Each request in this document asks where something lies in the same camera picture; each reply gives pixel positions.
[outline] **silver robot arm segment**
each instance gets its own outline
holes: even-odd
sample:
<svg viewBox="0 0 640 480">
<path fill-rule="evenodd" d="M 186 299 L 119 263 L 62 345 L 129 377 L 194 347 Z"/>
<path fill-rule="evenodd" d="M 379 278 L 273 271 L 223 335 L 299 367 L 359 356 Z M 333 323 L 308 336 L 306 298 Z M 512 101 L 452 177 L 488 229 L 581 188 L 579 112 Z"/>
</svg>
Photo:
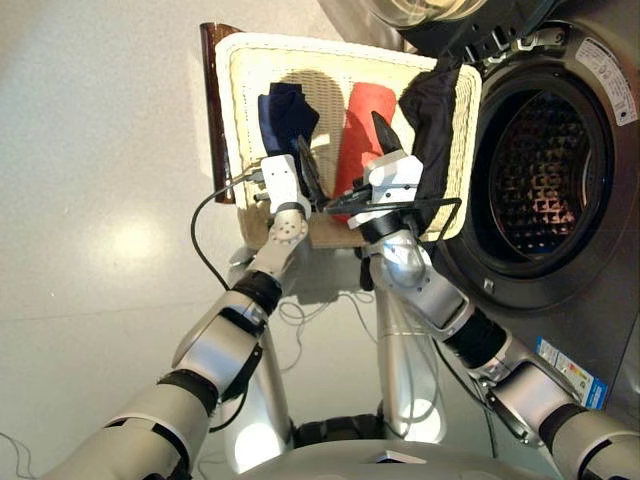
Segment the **silver robot arm segment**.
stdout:
<svg viewBox="0 0 640 480">
<path fill-rule="evenodd" d="M 391 163 L 398 165 L 407 158 L 395 152 Z M 368 172 L 369 177 L 380 177 L 374 190 L 395 188 L 399 168 L 389 163 L 371 164 L 374 171 Z M 377 203 L 385 203 L 385 196 L 378 196 Z M 369 242 L 365 253 L 376 290 L 393 295 L 452 350 L 487 391 L 489 406 L 514 435 L 525 444 L 545 444 L 565 478 L 640 478 L 640 434 L 604 413 L 583 408 L 558 371 L 435 271 L 427 252 L 394 214 L 391 210 L 375 218 L 358 214 L 349 223 L 360 228 Z"/>
<path fill-rule="evenodd" d="M 220 400 L 244 392 L 260 361 L 258 343 L 283 290 L 285 271 L 308 246 L 311 209 L 293 158 L 261 164 L 273 226 L 244 277 L 187 333 L 173 370 L 142 390 L 45 480 L 181 480 L 189 472 Z"/>
</svg>

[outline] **woven laundry basket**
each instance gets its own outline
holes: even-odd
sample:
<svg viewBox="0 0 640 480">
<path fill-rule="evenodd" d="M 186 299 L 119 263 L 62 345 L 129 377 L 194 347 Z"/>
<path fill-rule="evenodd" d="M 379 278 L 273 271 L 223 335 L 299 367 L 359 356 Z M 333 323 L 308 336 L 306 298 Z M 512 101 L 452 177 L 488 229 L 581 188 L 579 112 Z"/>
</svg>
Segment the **woven laundry basket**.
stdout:
<svg viewBox="0 0 640 480">
<path fill-rule="evenodd" d="M 434 68 L 436 60 L 375 47 L 284 35 L 236 33 L 216 46 L 216 69 L 224 132 L 232 175 L 257 166 L 266 156 L 258 123 L 258 95 L 267 94 L 272 82 L 302 84 L 306 101 L 319 114 L 311 150 L 318 164 L 320 180 L 328 194 L 333 192 L 345 111 L 356 82 L 384 85 L 400 98 L 409 82 L 420 72 Z M 453 142 L 445 198 L 462 200 L 444 238 L 458 234 L 467 207 L 475 143 L 481 81 L 478 72 L 463 66 L 456 84 Z M 411 152 L 414 131 L 396 106 L 391 126 L 406 152 Z M 268 202 L 256 203 L 261 189 L 244 183 L 234 193 L 242 235 L 251 248 L 267 238 Z M 452 206 L 441 207 L 422 236 L 437 238 Z M 310 236 L 315 248 L 354 247 L 364 244 L 358 231 L 314 213 Z"/>
</svg>

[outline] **white floor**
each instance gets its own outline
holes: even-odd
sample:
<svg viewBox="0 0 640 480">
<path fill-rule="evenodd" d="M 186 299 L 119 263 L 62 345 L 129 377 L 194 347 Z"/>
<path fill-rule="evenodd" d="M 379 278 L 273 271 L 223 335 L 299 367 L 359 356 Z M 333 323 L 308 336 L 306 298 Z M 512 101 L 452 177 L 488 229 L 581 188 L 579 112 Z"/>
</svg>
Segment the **white floor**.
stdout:
<svg viewBox="0 0 640 480">
<path fill-rule="evenodd" d="M 221 292 L 188 233 L 212 183 L 198 31 L 207 21 L 338 39 L 313 0 L 0 3 L 0 432 L 31 448 L 36 476 L 166 372 Z M 224 266 L 242 244 L 235 210 L 214 205 L 201 227 Z M 374 308 L 363 312 L 372 322 Z M 273 328 L 289 363 L 295 332 L 277 319 Z M 285 376 L 297 421 L 375 409 L 375 348 L 348 302 L 303 342 Z M 448 443 L 486 454 L 482 415 L 443 382 Z M 212 437 L 203 453 L 220 445 Z M 549 471 L 535 452 L 505 448 Z M 14 466 L 0 438 L 0 479 Z"/>
</svg>

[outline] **wire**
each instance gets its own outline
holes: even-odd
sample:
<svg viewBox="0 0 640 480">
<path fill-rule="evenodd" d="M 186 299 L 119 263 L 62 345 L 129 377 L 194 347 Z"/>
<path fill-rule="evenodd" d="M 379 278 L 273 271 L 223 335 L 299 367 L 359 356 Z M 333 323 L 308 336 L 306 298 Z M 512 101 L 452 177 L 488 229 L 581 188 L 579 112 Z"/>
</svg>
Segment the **wire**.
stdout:
<svg viewBox="0 0 640 480">
<path fill-rule="evenodd" d="M 8 440 L 16 452 L 16 477 L 21 479 L 26 479 L 26 480 L 36 480 L 35 475 L 31 472 L 31 449 L 27 447 L 24 443 L 22 443 L 20 440 L 13 438 L 11 435 L 7 435 L 6 433 L 0 432 L 0 437 Z M 20 449 L 18 448 L 19 446 L 24 448 L 25 451 L 27 452 L 27 465 L 26 465 L 27 474 L 26 475 L 20 473 L 20 464 L 22 463 L 21 461 L 22 455 L 21 455 Z"/>
<path fill-rule="evenodd" d="M 238 405 L 238 408 L 236 408 L 236 411 L 233 412 L 233 415 L 231 415 L 226 422 L 221 423 L 216 427 L 209 428 L 209 433 L 216 433 L 216 432 L 219 432 L 220 430 L 224 430 L 229 425 L 231 425 L 231 423 L 233 423 L 233 421 L 236 418 L 238 418 L 238 415 L 240 415 L 240 412 L 242 411 L 242 407 L 244 407 L 244 404 L 247 401 L 248 392 L 249 392 L 249 384 L 247 384 L 247 387 L 244 389 L 244 392 L 242 392 L 242 400 L 240 400 L 240 405 Z"/>
<path fill-rule="evenodd" d="M 297 303 L 287 301 L 280 302 L 280 305 L 278 306 L 278 316 L 285 324 L 289 325 L 290 327 L 296 328 L 296 344 L 298 345 L 298 353 L 296 355 L 296 358 L 287 367 L 281 368 L 280 373 L 286 373 L 290 370 L 293 370 L 298 364 L 298 362 L 302 358 L 302 332 L 304 331 L 305 325 L 309 324 L 314 318 L 324 312 L 329 305 L 330 303 L 323 303 L 311 313 L 306 313 Z M 298 315 L 287 313 L 285 311 L 286 307 L 294 308 L 298 312 Z"/>
<path fill-rule="evenodd" d="M 360 307 L 358 307 L 358 304 L 356 303 L 356 300 L 354 299 L 354 297 L 352 297 L 348 293 L 340 293 L 340 294 L 338 294 L 338 298 L 341 298 L 341 297 L 342 298 L 346 298 L 347 300 L 349 300 L 351 302 L 351 304 L 353 305 L 353 308 L 356 309 L 356 315 L 358 316 L 358 320 L 360 320 L 360 324 L 362 325 L 362 328 L 367 333 L 367 336 L 371 339 L 371 341 L 373 343 L 377 344 L 378 340 L 371 333 L 371 331 L 369 330 L 369 327 L 367 327 L 367 324 L 365 323 L 364 318 L 362 317 L 362 313 L 360 312 Z"/>
<path fill-rule="evenodd" d="M 498 458 L 498 442 L 496 440 L 496 430 L 495 430 L 495 425 L 493 424 L 493 410 L 491 410 L 491 408 L 489 408 L 489 406 L 484 403 L 480 397 L 478 395 L 481 395 L 480 392 L 480 387 L 474 383 L 474 388 L 476 389 L 476 393 L 473 393 L 471 391 L 471 389 L 467 386 L 467 384 L 464 382 L 464 380 L 462 380 L 462 378 L 460 377 L 460 375 L 458 375 L 458 372 L 456 372 L 453 369 L 453 366 L 449 363 L 449 361 L 445 358 L 444 354 L 442 353 L 442 350 L 440 349 L 440 345 L 438 345 L 438 342 L 436 342 L 435 339 L 432 339 L 433 342 L 433 346 L 435 347 L 436 351 L 438 352 L 438 356 L 440 357 L 440 360 L 442 360 L 442 363 L 445 364 L 445 366 L 447 367 L 447 369 L 449 370 L 449 372 L 451 372 L 451 375 L 453 375 L 453 377 L 458 381 L 458 383 L 460 384 L 460 386 L 464 389 L 464 391 L 471 397 L 471 399 L 482 408 L 483 413 L 484 413 L 484 418 L 487 422 L 487 430 L 489 431 L 489 441 L 491 443 L 491 456 L 493 458 Z"/>
<path fill-rule="evenodd" d="M 207 460 L 209 457 L 212 457 L 214 455 L 222 455 L 223 457 L 221 460 Z M 226 462 L 226 459 L 224 458 L 223 452 L 211 452 L 211 453 L 208 453 L 207 455 L 200 457 L 200 460 L 198 460 L 198 463 L 196 464 L 196 468 L 198 469 L 198 473 L 204 480 L 209 480 L 209 476 L 206 473 L 204 473 L 202 465 L 222 465 L 225 462 Z"/>
<path fill-rule="evenodd" d="M 476 392 L 478 395 L 482 395 L 480 390 L 480 386 L 478 384 L 474 384 Z M 498 458 L 498 441 L 496 439 L 496 429 L 493 424 L 493 416 L 489 413 L 488 410 L 483 410 L 484 418 L 487 421 L 487 430 L 489 432 L 489 442 L 491 443 L 491 457 Z"/>
<path fill-rule="evenodd" d="M 442 350 L 440 349 L 440 345 L 438 345 L 438 342 L 436 342 L 435 339 L 432 339 L 432 342 L 433 342 L 433 346 L 436 348 L 436 352 L 438 352 L 438 356 L 440 357 L 440 360 L 442 360 L 442 363 L 444 363 L 445 367 L 447 367 L 447 370 L 449 370 L 451 375 L 453 375 L 453 377 L 458 381 L 458 383 L 460 384 L 462 389 L 467 393 L 467 395 L 469 395 L 471 399 L 476 404 L 478 404 L 482 409 L 484 409 L 489 413 L 493 413 L 493 410 L 491 410 L 486 403 L 480 400 L 480 398 L 478 398 L 478 396 L 471 391 L 471 389 L 467 386 L 467 384 L 464 383 L 464 380 L 462 380 L 460 375 L 458 375 L 458 372 L 454 370 L 454 368 L 449 363 L 449 360 L 447 360 L 444 354 L 442 353 Z"/>
<path fill-rule="evenodd" d="M 202 260 L 202 262 L 209 268 L 209 270 L 211 270 L 211 273 L 213 273 L 215 275 L 215 277 L 218 279 L 218 282 L 220 282 L 220 285 L 222 285 L 222 288 L 224 288 L 225 290 L 229 290 L 229 284 L 226 282 L 224 277 L 220 274 L 218 269 L 216 267 L 214 267 L 213 264 L 209 261 L 209 259 L 206 257 L 206 255 L 204 254 L 204 252 L 200 248 L 200 245 L 198 244 L 198 237 L 196 235 L 196 224 L 198 222 L 198 216 L 200 215 L 200 212 L 202 211 L 202 209 L 204 207 L 207 206 L 207 204 L 211 200 L 216 198 L 221 193 L 226 192 L 230 188 L 233 188 L 236 185 L 244 182 L 245 180 L 247 180 L 247 175 L 241 175 L 240 177 L 237 177 L 237 178 L 231 180 L 228 185 L 225 185 L 223 188 L 221 188 L 221 189 L 213 192 L 212 194 L 208 195 L 207 197 L 205 197 L 205 199 L 202 200 L 202 202 L 200 202 L 200 205 L 198 205 L 196 207 L 195 211 L 193 212 L 193 216 L 191 217 L 191 228 L 190 228 L 190 230 L 191 230 L 191 243 L 193 244 L 193 248 L 195 249 L 196 253 L 198 254 L 198 257 L 200 257 L 200 260 Z"/>
<path fill-rule="evenodd" d="M 373 335 L 369 330 L 369 328 L 367 327 L 367 324 L 364 321 L 364 316 L 362 315 L 362 312 L 360 311 L 360 308 L 358 307 L 358 303 L 357 303 L 359 301 L 360 303 L 371 304 L 375 300 L 374 296 L 365 292 L 356 292 L 354 294 L 343 292 L 338 294 L 338 298 L 341 298 L 341 297 L 347 298 L 352 303 L 353 307 L 356 310 L 356 315 L 360 320 L 360 324 L 362 325 L 362 328 L 366 332 L 367 336 L 371 339 L 373 343 L 378 343 L 375 335 Z M 300 362 L 300 359 L 302 358 L 302 352 L 304 349 L 302 345 L 302 334 L 304 333 L 304 327 L 309 323 L 311 323 L 312 320 L 314 320 L 318 315 L 324 312 L 330 305 L 331 303 L 323 303 L 322 305 L 317 307 L 315 310 L 311 312 L 305 312 L 302 309 L 302 307 L 300 307 L 300 305 L 298 305 L 295 302 L 289 302 L 289 301 L 280 302 L 280 305 L 278 305 L 278 316 L 286 325 L 290 327 L 295 327 L 296 344 L 298 345 L 298 353 L 296 354 L 296 358 L 288 366 L 281 368 L 280 373 L 286 373 L 293 370 L 295 366 Z M 287 312 L 286 311 L 287 308 L 293 308 L 296 311 L 296 313 Z"/>
</svg>

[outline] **black arm joint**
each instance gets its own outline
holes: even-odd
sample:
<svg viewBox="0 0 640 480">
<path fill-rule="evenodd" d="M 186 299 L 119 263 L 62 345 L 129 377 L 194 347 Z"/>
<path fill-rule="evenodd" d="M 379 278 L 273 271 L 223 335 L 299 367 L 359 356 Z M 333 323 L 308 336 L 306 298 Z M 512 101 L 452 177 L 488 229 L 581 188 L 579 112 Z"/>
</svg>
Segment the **black arm joint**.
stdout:
<svg viewBox="0 0 640 480">
<path fill-rule="evenodd" d="M 282 288 L 278 282 L 266 273 L 257 271 L 245 273 L 231 290 L 249 297 L 260 305 L 267 315 L 273 313 L 282 297 Z"/>
<path fill-rule="evenodd" d="M 547 446 L 550 453 L 553 453 L 553 440 L 556 438 L 556 433 L 558 433 L 560 427 L 562 427 L 562 425 L 564 425 L 570 418 L 586 411 L 587 409 L 582 405 L 567 403 L 566 405 L 562 405 L 555 409 L 551 415 L 544 419 L 538 429 L 538 433 L 540 434 L 540 439 Z"/>
<path fill-rule="evenodd" d="M 477 309 L 460 330 L 445 340 L 465 367 L 474 369 L 491 360 L 507 340 L 507 332 Z"/>
<path fill-rule="evenodd" d="M 180 387 L 194 397 L 200 400 L 202 406 L 207 412 L 207 415 L 211 415 L 218 403 L 218 389 L 208 381 L 201 377 L 197 373 L 190 372 L 188 370 L 176 370 L 169 373 L 160 381 L 158 385 L 175 385 Z"/>
<path fill-rule="evenodd" d="M 251 355 L 242 366 L 236 378 L 233 379 L 229 387 L 225 390 L 222 395 L 222 401 L 226 402 L 227 400 L 231 400 L 232 398 L 237 397 L 241 393 L 243 393 L 247 385 L 249 383 L 249 379 L 253 372 L 255 372 L 258 363 L 260 363 L 260 359 L 262 358 L 262 347 L 256 343 L 256 346 L 253 348 Z"/>
</svg>

